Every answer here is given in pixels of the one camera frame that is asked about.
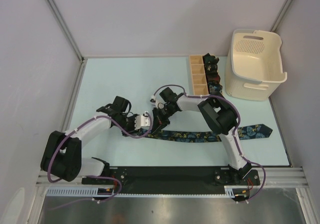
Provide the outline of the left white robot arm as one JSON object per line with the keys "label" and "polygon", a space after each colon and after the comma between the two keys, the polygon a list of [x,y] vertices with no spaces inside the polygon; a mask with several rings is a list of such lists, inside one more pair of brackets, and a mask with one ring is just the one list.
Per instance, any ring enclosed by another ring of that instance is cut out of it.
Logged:
{"label": "left white robot arm", "polygon": [[109,103],[96,110],[95,115],[82,123],[79,127],[64,132],[53,131],[40,162],[40,168],[47,172],[49,179],[55,183],[60,180],[73,181],[77,177],[91,177],[100,184],[110,180],[109,164],[97,157],[83,157],[83,148],[99,134],[112,127],[133,134],[138,130],[139,114],[129,115],[127,108],[131,103],[120,96],[116,96],[113,103]]}

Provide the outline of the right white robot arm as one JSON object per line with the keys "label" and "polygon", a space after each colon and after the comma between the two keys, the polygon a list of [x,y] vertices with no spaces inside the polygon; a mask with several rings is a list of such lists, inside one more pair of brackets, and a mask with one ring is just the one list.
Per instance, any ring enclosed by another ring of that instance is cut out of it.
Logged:
{"label": "right white robot arm", "polygon": [[175,113],[199,112],[209,129],[216,133],[223,143],[229,160],[231,180],[237,185],[242,185],[248,180],[252,165],[245,157],[240,144],[238,135],[240,114],[232,103],[219,94],[207,97],[190,96],[185,93],[176,94],[168,86],[159,95],[164,103],[163,107],[156,106],[152,110],[151,133],[153,135],[168,126],[169,118]]}

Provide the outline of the navy floral patterned tie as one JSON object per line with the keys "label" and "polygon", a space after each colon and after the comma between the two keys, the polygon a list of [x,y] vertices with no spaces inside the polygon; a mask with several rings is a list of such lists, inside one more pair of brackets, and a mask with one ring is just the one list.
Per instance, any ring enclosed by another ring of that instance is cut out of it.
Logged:
{"label": "navy floral patterned tie", "polygon": [[[273,130],[264,124],[242,126],[237,129],[240,140],[269,138],[272,132]],[[218,134],[212,131],[161,130],[156,134],[149,133],[145,138],[182,143],[215,143],[222,141]]]}

